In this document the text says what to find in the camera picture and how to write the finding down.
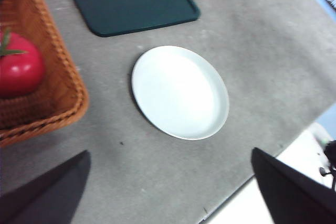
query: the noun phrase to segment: wicker basket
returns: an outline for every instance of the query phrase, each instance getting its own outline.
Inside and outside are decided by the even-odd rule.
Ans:
[[[0,147],[79,120],[88,107],[87,90],[44,0],[2,0],[0,24],[32,41],[46,64],[46,77],[37,91],[0,99]]]

